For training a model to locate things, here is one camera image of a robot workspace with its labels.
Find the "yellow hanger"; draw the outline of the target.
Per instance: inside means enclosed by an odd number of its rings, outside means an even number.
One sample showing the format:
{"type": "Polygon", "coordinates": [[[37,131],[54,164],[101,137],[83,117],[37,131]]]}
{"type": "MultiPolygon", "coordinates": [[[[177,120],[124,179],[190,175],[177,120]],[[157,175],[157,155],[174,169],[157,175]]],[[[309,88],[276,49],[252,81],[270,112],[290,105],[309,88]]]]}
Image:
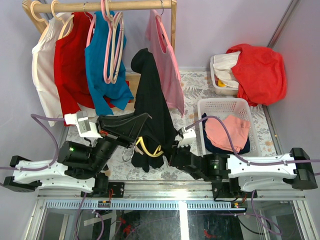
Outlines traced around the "yellow hanger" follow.
{"type": "Polygon", "coordinates": [[[125,148],[123,150],[122,156],[121,156],[122,157],[122,161],[124,163],[129,162],[132,159],[132,157],[134,156],[135,152],[139,153],[140,155],[147,155],[147,156],[149,156],[151,158],[158,158],[158,157],[160,157],[160,156],[162,156],[164,154],[164,151],[162,150],[162,146],[161,145],[158,145],[155,148],[154,152],[151,153],[147,149],[146,144],[145,144],[144,139],[143,139],[142,136],[139,136],[135,142],[130,143],[129,147],[127,147],[127,148],[125,148]],[[131,154],[130,154],[129,158],[125,158],[125,153],[126,153],[126,150],[128,150],[128,149],[131,149],[132,151],[131,151],[131,154]]]}

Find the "black t shirt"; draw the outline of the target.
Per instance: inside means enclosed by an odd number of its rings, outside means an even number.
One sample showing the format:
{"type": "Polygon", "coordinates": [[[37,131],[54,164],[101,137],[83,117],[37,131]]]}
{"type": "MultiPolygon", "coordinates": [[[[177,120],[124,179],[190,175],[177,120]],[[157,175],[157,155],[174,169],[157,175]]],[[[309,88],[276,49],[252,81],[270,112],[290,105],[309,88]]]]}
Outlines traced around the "black t shirt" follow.
{"type": "Polygon", "coordinates": [[[177,130],[162,92],[160,77],[154,56],[147,48],[139,50],[131,61],[131,69],[140,74],[136,91],[134,114],[148,113],[150,118],[145,122],[140,137],[143,137],[147,149],[153,153],[161,145],[164,154],[159,157],[149,157],[135,153],[131,163],[136,168],[142,168],[146,173],[150,168],[158,169],[164,164],[163,157],[169,158],[177,130]]]}

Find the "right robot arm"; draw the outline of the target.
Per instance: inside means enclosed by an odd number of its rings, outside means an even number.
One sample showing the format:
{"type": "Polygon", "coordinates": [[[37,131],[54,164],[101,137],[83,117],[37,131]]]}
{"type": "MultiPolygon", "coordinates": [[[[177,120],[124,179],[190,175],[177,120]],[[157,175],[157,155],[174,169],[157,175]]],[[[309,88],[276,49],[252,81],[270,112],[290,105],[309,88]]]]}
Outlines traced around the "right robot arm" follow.
{"type": "Polygon", "coordinates": [[[256,190],[281,185],[295,190],[318,188],[312,167],[313,160],[300,147],[273,156],[257,157],[238,154],[193,154],[189,147],[176,147],[169,164],[189,174],[193,179],[210,182],[213,199],[240,199],[246,194],[255,197],[256,190]]]}

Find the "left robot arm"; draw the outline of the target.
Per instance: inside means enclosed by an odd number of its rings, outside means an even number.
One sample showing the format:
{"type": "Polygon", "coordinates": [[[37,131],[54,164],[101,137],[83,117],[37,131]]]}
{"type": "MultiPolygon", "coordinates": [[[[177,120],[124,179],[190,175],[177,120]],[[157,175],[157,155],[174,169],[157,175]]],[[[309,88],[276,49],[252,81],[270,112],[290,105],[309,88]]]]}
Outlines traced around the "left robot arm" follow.
{"type": "Polygon", "coordinates": [[[10,161],[13,174],[5,177],[1,186],[18,193],[66,189],[91,198],[107,197],[112,192],[105,174],[108,160],[119,146],[127,149],[134,145],[149,118],[148,113],[100,115],[91,122],[81,111],[67,114],[65,122],[75,125],[82,138],[96,141],[89,145],[65,141],[52,160],[32,161],[14,155],[10,161]]]}

